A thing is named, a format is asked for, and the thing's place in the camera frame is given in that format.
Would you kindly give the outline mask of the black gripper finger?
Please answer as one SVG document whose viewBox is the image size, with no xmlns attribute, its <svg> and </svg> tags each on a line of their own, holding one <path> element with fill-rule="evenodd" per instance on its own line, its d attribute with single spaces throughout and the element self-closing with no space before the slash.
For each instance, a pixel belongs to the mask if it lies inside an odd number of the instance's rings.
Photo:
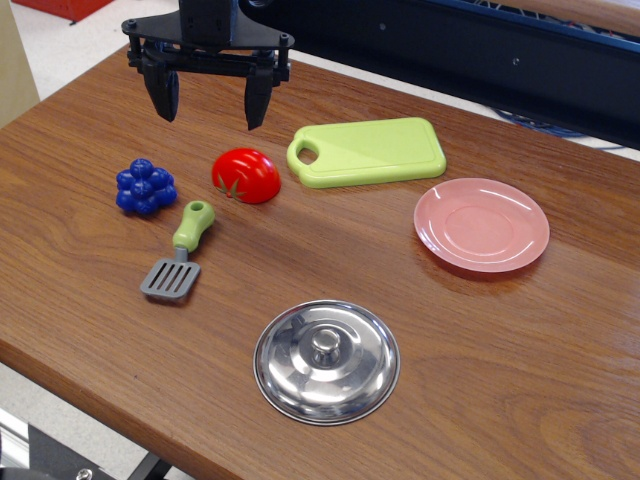
<svg viewBox="0 0 640 480">
<path fill-rule="evenodd" d="M 260 127 L 271 100 L 274 73 L 271 66 L 258 66 L 246 78 L 244 108 L 249 130 Z"/>
<path fill-rule="evenodd" d="M 146 90 L 157 114 L 173 122 L 179 105 L 179 77 L 166 62 L 144 61 L 141 67 Z"/>
</svg>

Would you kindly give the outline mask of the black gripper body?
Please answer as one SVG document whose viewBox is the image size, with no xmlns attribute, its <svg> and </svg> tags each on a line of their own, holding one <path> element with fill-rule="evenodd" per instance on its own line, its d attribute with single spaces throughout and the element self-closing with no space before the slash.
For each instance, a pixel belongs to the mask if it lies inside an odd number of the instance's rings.
<svg viewBox="0 0 640 480">
<path fill-rule="evenodd" d="M 150 83 L 179 72 L 290 78 L 294 38 L 244 14 L 237 1 L 181 1 L 178 10 L 123 22 L 129 65 Z"/>
</svg>

